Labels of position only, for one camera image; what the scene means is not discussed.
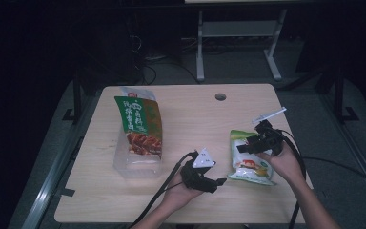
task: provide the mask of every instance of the white desk frame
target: white desk frame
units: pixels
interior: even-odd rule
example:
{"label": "white desk frame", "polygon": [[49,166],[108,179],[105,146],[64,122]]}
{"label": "white desk frame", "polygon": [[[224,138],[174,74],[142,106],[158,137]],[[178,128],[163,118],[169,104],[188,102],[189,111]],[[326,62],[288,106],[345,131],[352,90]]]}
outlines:
{"label": "white desk frame", "polygon": [[197,48],[197,80],[204,81],[204,64],[203,64],[203,37],[223,37],[223,36],[271,36],[273,38],[272,45],[268,50],[264,50],[264,55],[269,63],[273,79],[281,80],[281,74],[275,64],[273,54],[277,45],[283,27],[284,18],[287,10],[281,11],[278,20],[272,21],[218,21],[204,22],[203,12],[198,16],[198,48]]}

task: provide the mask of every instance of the hand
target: hand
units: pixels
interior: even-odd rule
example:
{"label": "hand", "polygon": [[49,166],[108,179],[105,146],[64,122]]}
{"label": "hand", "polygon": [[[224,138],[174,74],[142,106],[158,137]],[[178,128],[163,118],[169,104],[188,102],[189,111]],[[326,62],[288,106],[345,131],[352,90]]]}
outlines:
{"label": "hand", "polygon": [[269,156],[265,153],[258,153],[256,155],[269,162],[274,170],[287,180],[287,182],[303,180],[301,168],[290,146],[283,141],[282,147],[283,150],[278,156]]}
{"label": "hand", "polygon": [[161,205],[164,205],[173,211],[177,211],[178,209],[186,206],[186,204],[188,204],[190,200],[204,193],[199,190],[187,188],[182,181],[180,170],[177,171],[176,175],[174,175],[174,177],[172,178],[171,182],[168,185],[168,188],[169,187],[171,187],[171,189],[166,191]]}

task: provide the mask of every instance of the wooden table top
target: wooden table top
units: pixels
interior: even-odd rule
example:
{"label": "wooden table top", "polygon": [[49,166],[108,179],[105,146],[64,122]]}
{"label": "wooden table top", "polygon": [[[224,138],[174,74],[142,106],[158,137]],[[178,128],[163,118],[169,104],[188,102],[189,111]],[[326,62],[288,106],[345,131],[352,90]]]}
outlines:
{"label": "wooden table top", "polygon": [[[206,147],[216,165],[205,175],[227,177],[234,171],[230,131],[254,132],[252,119],[279,110],[269,84],[141,86],[156,95],[162,116],[162,174],[153,179],[124,179],[113,168],[121,116],[114,101],[118,87],[106,88],[73,165],[55,212],[60,222],[133,222],[165,181],[176,162]],[[225,94],[224,101],[215,99]],[[285,114],[269,119],[273,127],[291,132]],[[170,216],[170,223],[288,223],[296,199],[278,174],[276,186],[229,179],[214,194],[205,193]],[[298,223],[304,218],[299,213]]]}

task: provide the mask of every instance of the person's right hand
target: person's right hand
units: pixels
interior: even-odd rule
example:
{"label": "person's right hand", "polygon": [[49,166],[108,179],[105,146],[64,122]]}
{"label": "person's right hand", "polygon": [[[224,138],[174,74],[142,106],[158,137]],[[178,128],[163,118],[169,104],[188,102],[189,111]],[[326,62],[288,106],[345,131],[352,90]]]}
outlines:
{"label": "person's right hand", "polygon": [[299,163],[290,146],[285,141],[282,142],[282,146],[283,150],[278,156],[269,156],[266,153],[258,153],[256,155],[269,162],[274,170],[287,182],[299,180],[300,178],[304,179]]}

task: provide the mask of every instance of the person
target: person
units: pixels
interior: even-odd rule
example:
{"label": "person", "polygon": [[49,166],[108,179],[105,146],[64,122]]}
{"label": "person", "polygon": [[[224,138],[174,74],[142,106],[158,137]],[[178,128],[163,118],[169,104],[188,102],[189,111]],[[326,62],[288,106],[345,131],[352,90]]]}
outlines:
{"label": "person", "polygon": [[[274,170],[289,183],[298,200],[308,228],[340,228],[308,186],[290,146],[284,141],[282,144],[283,150],[278,156],[269,156],[265,153],[256,155],[268,161]],[[180,173],[176,173],[169,187],[173,187],[181,181]],[[166,191],[161,203],[135,224],[133,229],[158,228],[171,214],[186,206],[193,198],[200,196],[202,193],[195,189],[188,189],[184,184],[174,186]]]}

